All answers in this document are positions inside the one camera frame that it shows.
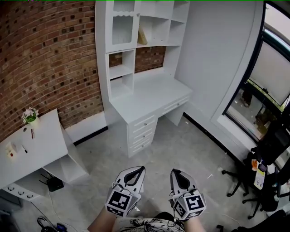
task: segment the white vase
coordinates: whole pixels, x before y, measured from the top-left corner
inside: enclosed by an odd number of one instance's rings
[[[38,128],[39,124],[40,124],[40,119],[38,117],[36,117],[36,119],[32,122],[30,122],[31,126],[33,129]]]

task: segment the potted plant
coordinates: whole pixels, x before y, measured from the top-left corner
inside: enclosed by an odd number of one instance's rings
[[[38,115],[38,110],[33,107],[29,107],[22,114],[23,123],[30,123],[33,128],[37,128],[40,123],[40,119],[37,117]]]

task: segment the black window frame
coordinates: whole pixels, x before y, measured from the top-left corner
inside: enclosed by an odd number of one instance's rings
[[[290,14],[288,14],[285,10],[283,10],[281,7],[279,7],[275,3],[269,2],[269,1],[264,2],[261,26],[260,26],[257,42],[255,44],[250,62],[248,64],[248,67],[244,73],[244,76],[243,76],[239,86],[237,87],[234,95],[232,96],[227,107],[225,108],[225,110],[222,113],[222,115],[227,116],[240,129],[242,129],[256,144],[259,143],[259,140],[250,132],[250,130],[248,128],[246,128],[242,123],[238,122],[237,119],[233,118],[233,116],[228,112],[229,107],[231,106],[233,100],[235,99],[235,97],[238,94],[238,92],[240,91],[240,89],[246,89],[246,90],[250,91],[254,97],[256,97],[267,109],[269,109],[272,112],[272,114],[277,118],[277,120],[281,120],[281,119],[284,119],[284,121],[290,120],[290,116],[289,116],[290,103],[285,107],[283,112],[281,112],[281,110],[269,98],[267,98],[262,92],[260,92],[257,88],[255,88],[253,85],[251,85],[249,82],[247,82],[247,80],[250,78],[250,75],[255,67],[255,64],[256,64],[258,56],[260,54],[263,42],[270,45],[273,49],[278,51],[283,57],[285,57],[290,62],[290,51],[287,50],[277,40],[272,38],[269,34],[267,34],[267,32],[264,31],[266,4],[273,6],[275,9],[277,9],[278,11],[280,11],[281,13],[283,13],[285,16],[287,16],[290,19]]]

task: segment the forearm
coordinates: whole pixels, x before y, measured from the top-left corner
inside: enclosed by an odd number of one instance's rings
[[[89,232],[111,232],[116,220],[113,213],[108,212],[105,207],[101,210],[97,218],[88,227]]]
[[[184,223],[185,232],[205,232],[198,217],[193,217]]]

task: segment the black office chair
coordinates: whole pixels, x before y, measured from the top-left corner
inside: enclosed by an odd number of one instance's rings
[[[255,211],[252,216],[248,217],[248,219],[251,219],[255,216],[260,204],[262,205],[261,211],[264,210],[267,212],[273,212],[278,207],[279,198],[290,196],[290,192],[280,194],[281,186],[290,179],[289,170],[290,159],[287,160],[280,172],[278,172],[277,168],[275,168],[275,173],[269,175],[266,174],[263,188],[257,198],[243,200],[243,204],[249,201],[257,201]]]
[[[271,122],[264,138],[259,142],[257,147],[251,149],[247,158],[243,160],[244,165],[237,166],[238,173],[236,174],[226,170],[222,171],[222,174],[228,174],[238,179],[238,184],[234,191],[228,193],[227,196],[231,197],[234,195],[241,183],[243,183],[246,191],[244,196],[249,194],[248,186],[259,191],[253,184],[256,172],[252,171],[251,160],[257,159],[259,162],[262,160],[265,166],[271,165],[289,146],[290,135],[287,132],[286,126],[279,121]]]
[[[232,232],[288,231],[289,220],[290,215],[286,216],[283,210],[279,210],[252,228],[238,227],[238,229],[234,229]],[[223,226],[217,225],[217,228],[220,229],[220,232],[223,232]]]

